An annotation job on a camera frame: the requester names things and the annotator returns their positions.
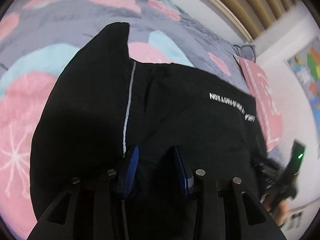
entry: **white wall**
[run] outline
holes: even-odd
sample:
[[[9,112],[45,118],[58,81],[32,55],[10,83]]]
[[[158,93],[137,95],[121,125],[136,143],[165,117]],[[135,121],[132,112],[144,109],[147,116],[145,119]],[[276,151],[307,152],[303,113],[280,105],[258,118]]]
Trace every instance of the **white wall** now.
[[[306,144],[305,157],[298,177],[299,194],[290,203],[297,208],[320,197],[320,160],[318,139],[309,101],[286,61],[303,49],[320,30],[301,2],[286,18],[255,41],[260,55],[257,64],[266,72],[284,123],[280,150],[289,161],[293,140]]]
[[[231,44],[242,45],[245,38],[234,24],[208,0],[171,0],[193,19],[220,35]]]

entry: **bed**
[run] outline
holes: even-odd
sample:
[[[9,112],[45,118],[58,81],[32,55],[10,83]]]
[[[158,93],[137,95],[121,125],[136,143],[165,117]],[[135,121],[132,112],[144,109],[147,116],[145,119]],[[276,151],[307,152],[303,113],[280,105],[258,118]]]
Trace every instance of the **bed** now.
[[[209,1],[252,41],[297,0]],[[16,239],[36,223],[29,157],[46,100],[70,59],[112,22],[130,23],[135,60],[196,67],[251,94],[235,55],[255,61],[252,46],[233,46],[170,0],[15,0],[0,22],[0,215]],[[271,155],[283,161],[276,148]]]

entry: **screw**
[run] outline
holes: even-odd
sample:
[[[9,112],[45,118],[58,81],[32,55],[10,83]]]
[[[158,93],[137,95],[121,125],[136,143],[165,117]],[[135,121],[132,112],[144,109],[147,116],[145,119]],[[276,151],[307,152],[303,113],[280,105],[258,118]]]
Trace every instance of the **screw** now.
[[[242,182],[242,180],[241,180],[240,178],[238,178],[238,177],[234,177],[234,178],[232,179],[232,181],[233,181],[234,183],[236,183],[236,184],[240,184],[240,183]]]
[[[108,170],[107,173],[109,176],[113,176],[117,173],[117,171],[115,169],[111,169],[111,170]]]
[[[199,176],[203,176],[205,174],[205,171],[204,170],[196,170],[196,174],[199,175]]]
[[[74,177],[71,182],[72,184],[77,184],[80,181],[80,179],[78,177]]]

